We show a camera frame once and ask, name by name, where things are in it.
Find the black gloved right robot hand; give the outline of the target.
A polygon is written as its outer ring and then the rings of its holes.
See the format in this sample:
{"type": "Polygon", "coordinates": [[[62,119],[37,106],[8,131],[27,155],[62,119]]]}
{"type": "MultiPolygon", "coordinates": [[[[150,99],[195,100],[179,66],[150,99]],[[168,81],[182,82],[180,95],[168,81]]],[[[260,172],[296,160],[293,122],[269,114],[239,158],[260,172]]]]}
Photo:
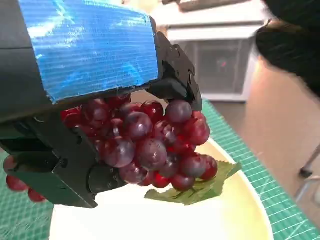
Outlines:
{"type": "Polygon", "coordinates": [[[270,22],[255,34],[258,52],[272,66],[300,77],[320,95],[320,2],[266,0],[270,22]]]}

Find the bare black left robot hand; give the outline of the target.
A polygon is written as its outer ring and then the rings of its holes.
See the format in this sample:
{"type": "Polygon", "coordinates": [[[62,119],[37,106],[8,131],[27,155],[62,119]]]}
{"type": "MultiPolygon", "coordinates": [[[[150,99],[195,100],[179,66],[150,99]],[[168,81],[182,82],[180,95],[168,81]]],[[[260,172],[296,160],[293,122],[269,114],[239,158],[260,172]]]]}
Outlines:
{"type": "Polygon", "coordinates": [[[95,208],[120,188],[94,145],[60,112],[142,89],[202,109],[195,68],[148,14],[105,0],[0,3],[0,145],[6,169],[56,205],[95,208]]]}

